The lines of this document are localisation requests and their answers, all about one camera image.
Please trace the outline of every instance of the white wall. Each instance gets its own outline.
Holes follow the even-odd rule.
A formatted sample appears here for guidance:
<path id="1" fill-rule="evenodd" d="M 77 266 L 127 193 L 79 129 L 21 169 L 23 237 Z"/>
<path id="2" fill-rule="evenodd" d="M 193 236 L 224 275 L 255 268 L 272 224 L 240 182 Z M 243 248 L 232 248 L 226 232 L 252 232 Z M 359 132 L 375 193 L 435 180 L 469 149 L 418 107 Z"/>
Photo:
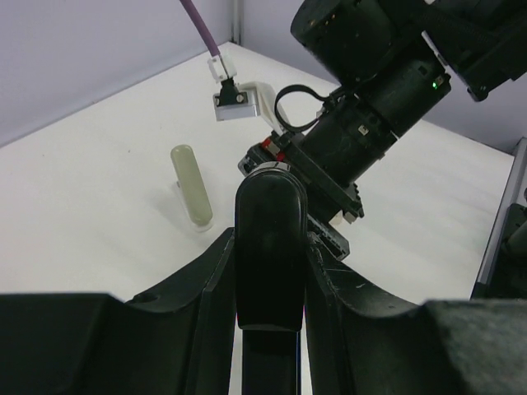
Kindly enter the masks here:
<path id="1" fill-rule="evenodd" d="M 194 3 L 228 41 L 231 0 Z M 0 0 L 0 146 L 204 51 L 179 0 Z"/>
<path id="2" fill-rule="evenodd" d="M 333 81 L 289 32 L 302 0 L 244 0 L 243 45 L 293 67 Z M 482 103 L 472 101 L 455 77 L 452 92 L 426 120 L 473 140 L 510 151 L 527 137 L 527 77 L 506 83 Z"/>

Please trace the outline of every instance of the cable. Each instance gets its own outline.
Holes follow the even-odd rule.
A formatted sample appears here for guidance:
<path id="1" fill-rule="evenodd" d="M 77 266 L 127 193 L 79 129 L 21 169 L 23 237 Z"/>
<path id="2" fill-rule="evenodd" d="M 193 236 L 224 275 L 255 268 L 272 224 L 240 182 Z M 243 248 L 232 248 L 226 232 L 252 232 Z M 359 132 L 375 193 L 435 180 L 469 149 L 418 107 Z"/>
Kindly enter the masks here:
<path id="1" fill-rule="evenodd" d="M 280 111 L 278 110 L 278 102 L 280 99 L 285 96 L 289 95 L 290 93 L 307 93 L 308 95 L 313 96 L 315 99 L 322 101 L 324 103 L 324 110 L 320 113 L 317 118 L 313 119 L 311 122 L 303 125 L 303 126 L 292 126 L 290 125 L 280 114 Z M 330 109 L 332 109 L 336 103 L 339 97 L 344 95 L 344 90 L 342 88 L 337 89 L 335 92 L 333 92 L 329 96 L 321 96 L 315 91 L 313 91 L 311 88 L 305 85 L 290 85 L 283 88 L 281 91 L 277 94 L 277 99 L 274 102 L 274 114 L 277 117 L 278 122 L 283 126 L 284 129 L 286 129 L 288 132 L 291 132 L 293 134 L 303 133 L 310 128 L 313 128 L 319 121 L 324 114 L 326 114 Z"/>
<path id="2" fill-rule="evenodd" d="M 199 35 L 201 35 L 203 42 L 205 45 L 207 45 L 208 52 L 211 53 L 213 58 L 218 56 L 220 54 L 220 49 L 217 47 L 216 41 L 214 41 L 210 30 L 207 28 L 207 25 L 205 25 L 203 18 L 199 15 L 198 9 L 194 6 L 192 0 L 180 1 L 187 14 L 189 14 L 194 26 L 196 26 L 196 29 L 198 30 Z"/>

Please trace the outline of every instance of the table surface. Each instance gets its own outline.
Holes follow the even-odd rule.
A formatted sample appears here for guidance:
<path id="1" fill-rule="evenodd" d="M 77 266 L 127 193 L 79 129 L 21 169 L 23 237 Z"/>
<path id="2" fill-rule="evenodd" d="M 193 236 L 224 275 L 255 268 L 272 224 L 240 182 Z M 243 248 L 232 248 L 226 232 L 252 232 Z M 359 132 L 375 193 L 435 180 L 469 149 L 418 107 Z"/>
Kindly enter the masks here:
<path id="1" fill-rule="evenodd" d="M 238 82 L 334 89 L 233 44 L 222 48 Z M 256 118 L 216 123 L 207 59 L 0 149 L 1 292 L 106 291 L 127 300 L 233 225 L 237 163 L 270 131 Z M 319 109 L 307 95 L 283 103 L 294 124 Z M 212 200 L 215 225 L 204 234 L 189 227 L 175 194 L 170 150 L 179 144 L 193 147 Z M 469 297 L 511 164 L 509 155 L 420 122 L 359 179 L 366 217 L 338 227 L 351 245 L 346 264 L 415 303 Z M 239 371 L 237 357 L 235 379 Z"/>

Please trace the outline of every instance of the tabletop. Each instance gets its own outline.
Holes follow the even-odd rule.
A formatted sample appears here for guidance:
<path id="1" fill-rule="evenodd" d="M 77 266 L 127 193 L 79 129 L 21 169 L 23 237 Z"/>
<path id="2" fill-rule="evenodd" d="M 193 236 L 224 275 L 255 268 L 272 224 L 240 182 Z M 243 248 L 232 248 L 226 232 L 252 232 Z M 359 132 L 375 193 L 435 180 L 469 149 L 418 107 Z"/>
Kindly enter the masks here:
<path id="1" fill-rule="evenodd" d="M 238 82 L 335 86 L 233 44 Z M 237 163 L 270 132 L 217 123 L 208 56 L 130 87 L 0 149 L 0 291 L 104 291 L 127 300 L 201 254 L 234 222 Z M 319 103 L 283 99 L 293 124 Z M 214 226 L 196 233 L 175 193 L 170 150 L 196 154 Z M 420 122 L 359 180 L 366 216 L 338 229 L 345 263 L 414 303 L 468 298 L 512 157 Z M 240 361 L 233 362 L 239 378 Z"/>

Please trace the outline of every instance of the gray wall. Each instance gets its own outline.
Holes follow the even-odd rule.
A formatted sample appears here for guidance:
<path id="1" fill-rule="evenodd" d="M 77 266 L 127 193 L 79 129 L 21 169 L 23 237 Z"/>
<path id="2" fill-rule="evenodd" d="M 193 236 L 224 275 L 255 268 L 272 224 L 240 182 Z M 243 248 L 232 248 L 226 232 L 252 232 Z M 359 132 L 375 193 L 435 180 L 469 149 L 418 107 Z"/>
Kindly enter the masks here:
<path id="1" fill-rule="evenodd" d="M 293 67 L 333 78 L 291 36 L 289 28 L 302 0 L 244 0 L 243 45 Z M 426 120 L 502 151 L 527 137 L 527 77 L 507 83 L 479 104 L 455 78 L 452 92 Z"/>
<path id="2" fill-rule="evenodd" d="M 218 43 L 231 0 L 194 0 Z M 0 146 L 204 52 L 178 0 L 0 0 Z"/>

